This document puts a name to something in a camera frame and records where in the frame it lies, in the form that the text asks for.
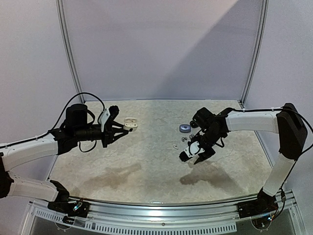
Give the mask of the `white earbud charging case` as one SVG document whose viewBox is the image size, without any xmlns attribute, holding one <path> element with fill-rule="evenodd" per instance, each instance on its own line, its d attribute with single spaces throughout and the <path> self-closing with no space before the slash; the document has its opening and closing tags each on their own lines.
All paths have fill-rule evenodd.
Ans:
<svg viewBox="0 0 313 235">
<path fill-rule="evenodd" d="M 129 132 L 134 132 L 138 128 L 137 119 L 134 117 L 127 117 L 124 119 L 123 129 Z"/>
</svg>

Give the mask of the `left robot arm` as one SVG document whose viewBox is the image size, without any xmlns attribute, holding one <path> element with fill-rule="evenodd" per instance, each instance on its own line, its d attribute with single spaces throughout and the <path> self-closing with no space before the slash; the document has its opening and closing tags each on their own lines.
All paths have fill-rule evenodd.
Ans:
<svg viewBox="0 0 313 235">
<path fill-rule="evenodd" d="M 47 135 L 11 143 L 0 148 L 0 196 L 22 196 L 53 202 L 61 212 L 69 212 L 73 203 L 69 192 L 57 181 L 40 181 L 23 178 L 11 170 L 48 156 L 59 156 L 76 148 L 83 141 L 101 141 L 106 148 L 119 138 L 135 131 L 134 120 L 124 124 L 115 122 L 119 114 L 117 106 L 105 108 L 97 123 L 88 122 L 88 116 L 95 115 L 85 104 L 73 104 L 66 109 L 66 118 L 61 126 Z"/>
</svg>

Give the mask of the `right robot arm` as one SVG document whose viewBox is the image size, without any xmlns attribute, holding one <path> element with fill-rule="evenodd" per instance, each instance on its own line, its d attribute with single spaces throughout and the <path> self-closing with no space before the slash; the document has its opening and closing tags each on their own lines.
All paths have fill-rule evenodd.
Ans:
<svg viewBox="0 0 313 235">
<path fill-rule="evenodd" d="M 226 108 L 218 114 L 202 107 L 194 114 L 190 124 L 192 128 L 200 128 L 200 131 L 188 142 L 180 158 L 186 157 L 189 160 L 197 156 L 196 164 L 213 156 L 213 146 L 230 132 L 259 131 L 279 136 L 278 160 L 260 190 L 264 195 L 253 202 L 256 213 L 264 213 L 271 207 L 270 197 L 284 184 L 293 165 L 304 153 L 308 136 L 304 119 L 291 103 L 280 108 L 261 110 Z"/>
</svg>

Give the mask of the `black charging case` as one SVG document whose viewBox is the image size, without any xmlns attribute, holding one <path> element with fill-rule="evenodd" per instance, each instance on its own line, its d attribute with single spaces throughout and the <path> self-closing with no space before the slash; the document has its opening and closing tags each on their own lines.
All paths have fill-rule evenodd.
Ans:
<svg viewBox="0 0 313 235">
<path fill-rule="evenodd" d="M 192 128 L 197 128 L 198 127 L 198 125 L 192 120 L 192 121 L 190 121 L 190 126 L 192 127 Z"/>
</svg>

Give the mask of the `purple round charging case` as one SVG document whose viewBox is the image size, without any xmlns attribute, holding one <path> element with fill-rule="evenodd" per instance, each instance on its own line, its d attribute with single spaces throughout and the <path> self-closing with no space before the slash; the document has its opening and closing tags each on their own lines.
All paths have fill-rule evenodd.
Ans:
<svg viewBox="0 0 313 235">
<path fill-rule="evenodd" d="M 181 133 L 190 133 L 191 132 L 191 126 L 189 124 L 181 124 L 179 126 L 179 131 Z"/>
</svg>

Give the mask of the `aluminium front rail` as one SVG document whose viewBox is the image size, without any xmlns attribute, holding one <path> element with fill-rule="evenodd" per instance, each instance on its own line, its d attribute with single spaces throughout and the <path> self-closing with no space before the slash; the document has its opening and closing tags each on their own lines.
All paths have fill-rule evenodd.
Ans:
<svg viewBox="0 0 313 235">
<path fill-rule="evenodd" d="M 90 201 L 86 218 L 66 218 L 47 203 L 29 203 L 23 235 L 305 235 L 301 214 L 291 190 L 278 200 L 278 213 L 242 217 L 239 203 L 255 195 L 206 203 L 122 204 Z"/>
</svg>

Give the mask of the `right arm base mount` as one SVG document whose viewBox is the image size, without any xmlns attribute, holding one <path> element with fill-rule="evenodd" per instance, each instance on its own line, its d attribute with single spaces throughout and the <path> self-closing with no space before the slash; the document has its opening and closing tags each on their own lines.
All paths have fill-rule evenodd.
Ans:
<svg viewBox="0 0 313 235">
<path fill-rule="evenodd" d="M 257 215 L 262 215 L 274 211 L 274 215 L 271 216 L 270 220 L 275 219 L 281 214 L 285 207 L 286 196 L 283 189 L 281 191 L 281 199 L 283 205 L 281 210 L 279 210 L 278 202 L 276 196 L 270 196 L 264 192 L 263 188 L 257 194 L 256 199 L 249 200 L 245 202 L 239 202 L 236 204 L 237 212 L 240 218 L 253 217 Z"/>
</svg>

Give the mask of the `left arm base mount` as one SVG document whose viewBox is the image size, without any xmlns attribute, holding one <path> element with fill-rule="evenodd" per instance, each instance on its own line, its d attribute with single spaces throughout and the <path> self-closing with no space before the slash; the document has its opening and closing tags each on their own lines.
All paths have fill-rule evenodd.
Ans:
<svg viewBox="0 0 313 235">
<path fill-rule="evenodd" d="M 48 203 L 47 208 L 66 214 L 67 217 L 87 218 L 90 203 L 85 202 L 82 198 L 79 200 L 70 200 L 68 190 L 59 182 L 50 180 L 57 190 L 56 199 Z"/>
</svg>

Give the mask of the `left frame post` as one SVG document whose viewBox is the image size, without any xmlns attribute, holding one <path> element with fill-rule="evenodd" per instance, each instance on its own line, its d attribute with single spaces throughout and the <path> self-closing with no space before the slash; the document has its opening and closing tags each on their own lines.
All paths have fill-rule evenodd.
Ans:
<svg viewBox="0 0 313 235">
<path fill-rule="evenodd" d="M 65 15 L 65 7 L 64 7 L 64 1 L 63 0 L 56 0 L 56 8 L 57 8 L 57 13 L 58 13 L 58 19 L 59 19 L 59 24 L 60 24 L 60 30 L 61 30 L 61 36 L 65 48 L 65 53 L 67 57 L 67 62 L 69 66 L 69 71 L 71 74 L 71 78 L 74 84 L 74 88 L 76 93 L 81 93 L 83 91 L 78 72 L 76 69 L 73 53 L 72 53 L 72 48 L 70 44 L 70 38 L 69 38 L 69 33 L 67 29 L 67 21 L 66 21 L 66 15 Z"/>
</svg>

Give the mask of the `frame post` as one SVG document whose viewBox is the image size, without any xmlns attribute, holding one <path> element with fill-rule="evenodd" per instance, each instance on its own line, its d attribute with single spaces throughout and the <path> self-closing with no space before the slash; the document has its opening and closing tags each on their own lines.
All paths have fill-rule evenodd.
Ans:
<svg viewBox="0 0 313 235">
<path fill-rule="evenodd" d="M 65 15 L 65 7 L 64 7 L 64 1 L 63 0 L 56 0 L 56 8 L 57 8 L 57 13 L 58 13 L 58 19 L 59 19 L 59 24 L 60 24 L 60 30 L 61 30 L 61 36 L 65 48 L 65 53 L 67 57 L 67 62 L 69 66 L 69 71 L 71 74 L 71 78 L 74 84 L 74 88 L 76 93 L 81 93 L 83 91 L 78 72 L 76 69 L 73 53 L 72 53 L 72 48 L 70 44 L 70 38 L 69 38 L 69 33 L 67 29 L 67 21 L 66 21 L 66 15 Z"/>
<path fill-rule="evenodd" d="M 253 76 L 257 67 L 258 57 L 260 54 L 262 40 L 264 36 L 264 30 L 266 26 L 267 12 L 268 12 L 268 0 L 263 0 L 262 5 L 261 5 L 261 10 L 260 10 L 260 16 L 259 16 L 259 21 L 258 21 L 258 27 L 257 27 L 256 38 L 255 38 L 255 44 L 253 48 L 252 59 L 251 59 L 250 67 L 249 67 L 248 74 L 247 74 L 247 80 L 244 85 L 241 98 L 239 100 L 239 103 L 242 107 L 244 107 L 246 104 L 249 90 L 252 84 Z"/>
</svg>

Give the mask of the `right frame post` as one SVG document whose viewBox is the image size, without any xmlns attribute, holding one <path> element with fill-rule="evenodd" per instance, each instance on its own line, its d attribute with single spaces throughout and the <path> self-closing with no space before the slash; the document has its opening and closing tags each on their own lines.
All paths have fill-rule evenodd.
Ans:
<svg viewBox="0 0 313 235">
<path fill-rule="evenodd" d="M 260 16 L 259 16 L 259 21 L 258 21 L 258 27 L 257 27 L 256 38 L 255 38 L 255 44 L 253 48 L 252 59 L 251 59 L 250 67 L 249 67 L 248 74 L 247 74 L 247 80 L 244 85 L 241 98 L 239 100 L 239 103 L 242 107 L 244 107 L 246 104 L 249 90 L 252 84 L 253 76 L 257 67 L 258 57 L 260 54 L 262 40 L 264 36 L 264 30 L 266 26 L 267 12 L 268 12 L 268 0 L 263 0 L 262 5 L 261 5 L 261 10 L 260 10 Z"/>
</svg>

